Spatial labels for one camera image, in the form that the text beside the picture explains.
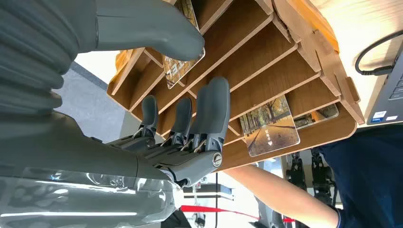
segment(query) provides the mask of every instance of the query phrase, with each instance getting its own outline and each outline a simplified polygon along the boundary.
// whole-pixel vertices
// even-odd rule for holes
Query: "white wall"
[[[118,53],[119,51],[91,51],[78,54],[74,61],[109,84],[116,73],[115,57]]]

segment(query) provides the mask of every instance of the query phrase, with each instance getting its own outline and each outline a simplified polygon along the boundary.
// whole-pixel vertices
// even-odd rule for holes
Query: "road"
[[[269,133],[270,140],[266,136],[266,130]],[[246,143],[249,154],[256,156],[298,144],[299,136],[294,128],[292,117],[285,117],[250,134],[246,138]]]

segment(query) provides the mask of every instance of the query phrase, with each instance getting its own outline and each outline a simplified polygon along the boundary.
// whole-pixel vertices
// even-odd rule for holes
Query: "wooden shelf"
[[[339,116],[298,130],[301,143],[281,150],[250,157],[246,144],[242,141],[231,143],[223,148],[222,165],[217,171],[235,168],[268,158],[278,157],[288,153],[310,149],[312,147],[331,143],[350,137],[357,128],[357,123],[348,111],[337,103]]]
[[[169,134],[181,97],[192,100],[194,119],[197,92],[214,76],[223,76],[230,84],[230,123],[220,170],[347,138],[356,122],[363,121],[356,88],[338,54],[287,1],[193,0],[193,4],[206,56],[178,85],[168,89],[162,55],[146,47],[134,50],[108,87],[108,95],[139,120],[141,101],[154,95],[158,135]],[[298,145],[250,157],[239,117],[281,95],[294,118],[330,104],[337,104],[339,116],[298,130]]]
[[[200,33],[204,34],[233,0],[192,0]]]
[[[111,95],[116,95],[125,80],[130,77],[136,77],[142,72],[145,66],[151,61],[151,59],[144,53],[145,48],[137,48],[133,50],[133,53],[127,62],[124,69],[113,79],[114,83],[111,86]]]
[[[162,80],[164,76],[165,73],[163,69],[153,61],[145,67],[141,74],[137,75],[137,83],[132,86],[133,92],[130,100],[130,112],[141,103],[160,81],[164,81]]]
[[[294,51],[231,93],[230,121],[319,76]]]
[[[196,104],[196,99],[194,99],[194,97],[192,95],[190,95],[189,93],[185,93],[182,97],[188,97],[191,99],[192,101],[192,110],[195,113],[197,111],[197,104]],[[171,131],[171,128],[173,126],[173,124],[175,123],[175,117],[176,117],[176,104],[179,102],[180,99],[178,99],[178,101],[176,101],[173,105],[169,106],[169,108],[167,108],[165,110],[165,112],[161,113],[159,116],[159,123],[158,123],[158,128],[157,128],[157,132],[161,135],[161,136],[166,136],[167,134],[169,134],[169,132]]]
[[[234,134],[232,131],[227,131],[227,134],[225,135],[224,146],[229,145],[234,142],[238,142],[238,141],[245,143],[244,140],[245,139],[244,139],[243,135],[238,136],[238,135]]]
[[[151,47],[146,47],[144,53],[156,63],[160,68],[163,68],[163,56],[158,51],[152,49]]]
[[[320,78],[290,91],[286,99],[294,119],[340,101]]]
[[[197,94],[197,91],[211,78],[220,75],[228,80],[232,92],[289,55],[297,47],[298,45],[290,43],[273,23],[269,23],[192,87],[191,91]]]
[[[160,112],[257,34],[272,18],[255,1],[235,0],[204,34],[206,57],[186,75],[186,87],[174,86],[170,90],[164,87],[156,96]],[[223,37],[226,37],[225,42],[220,42]]]
[[[228,129],[234,132],[236,135],[243,135],[242,126],[239,119],[235,119],[228,124]]]

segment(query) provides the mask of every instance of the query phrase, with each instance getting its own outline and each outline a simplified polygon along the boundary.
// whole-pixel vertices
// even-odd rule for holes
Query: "laptop keyboard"
[[[403,98],[403,76],[401,81],[397,83],[396,88],[393,90],[393,94],[390,96],[389,100],[396,100]]]

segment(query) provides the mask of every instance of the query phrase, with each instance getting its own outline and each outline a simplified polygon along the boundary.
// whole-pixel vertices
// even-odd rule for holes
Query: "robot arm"
[[[190,127],[189,100],[177,106],[170,137],[154,145],[158,110],[143,101],[131,137],[103,144],[53,111],[78,53],[151,46],[196,58],[199,32],[159,0],[3,0],[0,2],[0,226],[129,227],[166,219],[190,186],[221,163],[229,87],[202,89]]]

